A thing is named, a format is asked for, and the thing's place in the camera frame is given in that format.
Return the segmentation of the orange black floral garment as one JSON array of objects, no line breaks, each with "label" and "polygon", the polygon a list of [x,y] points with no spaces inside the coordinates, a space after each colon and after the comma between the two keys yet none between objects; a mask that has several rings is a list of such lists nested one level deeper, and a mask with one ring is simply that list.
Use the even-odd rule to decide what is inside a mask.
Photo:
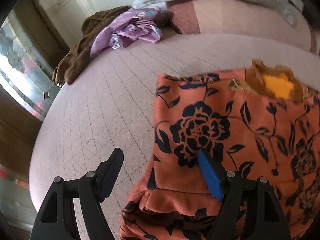
[{"label": "orange black floral garment", "polygon": [[123,208],[121,239],[205,239],[220,209],[201,149],[244,179],[266,177],[301,239],[319,212],[319,91],[289,68],[158,76],[155,142]]}]

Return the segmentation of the pink quilted bedspread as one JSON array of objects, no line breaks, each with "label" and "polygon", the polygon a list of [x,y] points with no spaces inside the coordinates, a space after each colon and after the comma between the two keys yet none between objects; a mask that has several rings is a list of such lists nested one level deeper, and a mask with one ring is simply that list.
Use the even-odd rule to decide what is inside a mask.
[{"label": "pink quilted bedspread", "polygon": [[153,147],[153,103],[157,76],[191,76],[248,67],[288,66],[303,83],[319,88],[319,57],[264,38],[234,34],[178,35],[138,40],[125,49],[108,48],[71,84],[64,85],[37,136],[29,189],[38,210],[57,176],[78,179],[119,147],[124,164],[112,193],[101,205],[115,236],[128,192],[142,176]]}]

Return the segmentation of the stained glass window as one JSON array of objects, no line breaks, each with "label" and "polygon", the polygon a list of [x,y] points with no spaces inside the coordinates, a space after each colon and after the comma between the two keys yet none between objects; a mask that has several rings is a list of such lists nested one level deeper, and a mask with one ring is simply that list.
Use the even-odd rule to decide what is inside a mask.
[{"label": "stained glass window", "polygon": [[1,26],[1,86],[43,121],[60,90],[52,73],[12,10]]}]

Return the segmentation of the brown fleece garment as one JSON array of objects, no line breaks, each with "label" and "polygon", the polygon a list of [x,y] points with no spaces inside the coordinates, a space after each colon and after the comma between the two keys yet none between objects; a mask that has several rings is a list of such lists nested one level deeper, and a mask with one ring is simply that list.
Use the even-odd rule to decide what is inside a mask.
[{"label": "brown fleece garment", "polygon": [[129,10],[129,6],[99,11],[86,18],[82,24],[82,38],[59,62],[53,71],[53,83],[72,84],[89,65],[90,51],[97,35],[120,14]]}]

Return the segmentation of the pink quilted bolster pillow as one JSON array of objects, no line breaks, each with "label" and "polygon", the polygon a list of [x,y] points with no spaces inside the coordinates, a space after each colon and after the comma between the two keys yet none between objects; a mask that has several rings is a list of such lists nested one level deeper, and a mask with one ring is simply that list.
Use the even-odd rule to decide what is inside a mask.
[{"label": "pink quilted bolster pillow", "polygon": [[180,34],[237,34],[286,43],[317,54],[316,33],[296,8],[291,26],[280,14],[244,0],[178,0],[167,3]]}]

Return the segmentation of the purple floral cloth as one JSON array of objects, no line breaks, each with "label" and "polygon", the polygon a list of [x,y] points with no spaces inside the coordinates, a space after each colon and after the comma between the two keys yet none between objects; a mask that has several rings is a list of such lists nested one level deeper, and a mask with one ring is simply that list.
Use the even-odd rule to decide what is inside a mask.
[{"label": "purple floral cloth", "polygon": [[157,43],[162,32],[156,21],[160,9],[129,9],[120,14],[108,26],[102,29],[93,41],[90,57],[98,56],[104,49],[126,48],[136,40]]}]

